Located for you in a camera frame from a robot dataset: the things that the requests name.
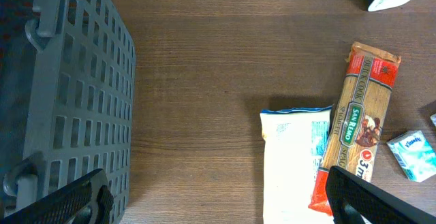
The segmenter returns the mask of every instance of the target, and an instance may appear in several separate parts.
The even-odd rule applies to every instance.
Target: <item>blue package edge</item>
[[[278,111],[272,111],[263,109],[260,114],[291,114],[291,113],[297,113],[297,112],[322,112],[325,110],[332,109],[333,105],[330,105],[325,108],[291,108],[291,109],[284,109],[284,110],[278,110]]]

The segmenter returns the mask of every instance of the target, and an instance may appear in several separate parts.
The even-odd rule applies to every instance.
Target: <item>san remo pasta package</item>
[[[370,182],[390,94],[401,57],[358,42],[349,54],[347,75],[317,172],[311,209],[325,212],[328,170],[338,165]]]

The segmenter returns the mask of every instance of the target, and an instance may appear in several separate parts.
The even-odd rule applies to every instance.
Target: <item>black object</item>
[[[109,223],[113,203],[106,174],[96,169],[0,223]]]
[[[436,223],[436,217],[419,210],[378,187],[333,166],[326,183],[334,223]]]

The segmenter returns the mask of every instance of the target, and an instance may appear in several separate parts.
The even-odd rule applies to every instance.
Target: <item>laundry basket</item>
[[[114,196],[110,222],[118,223],[129,199],[134,43],[111,0],[33,0],[33,11],[4,58],[21,53],[34,64],[25,138],[14,143],[37,172],[37,191],[16,206],[102,168]],[[22,190],[11,185],[6,195]]]

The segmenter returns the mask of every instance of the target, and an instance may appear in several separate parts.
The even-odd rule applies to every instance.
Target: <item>wood grain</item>
[[[403,57],[381,138],[436,148],[436,0],[113,2],[138,57],[125,223],[261,223],[259,111],[336,103],[354,41]],[[436,177],[408,181],[386,145],[372,181],[436,214]]]

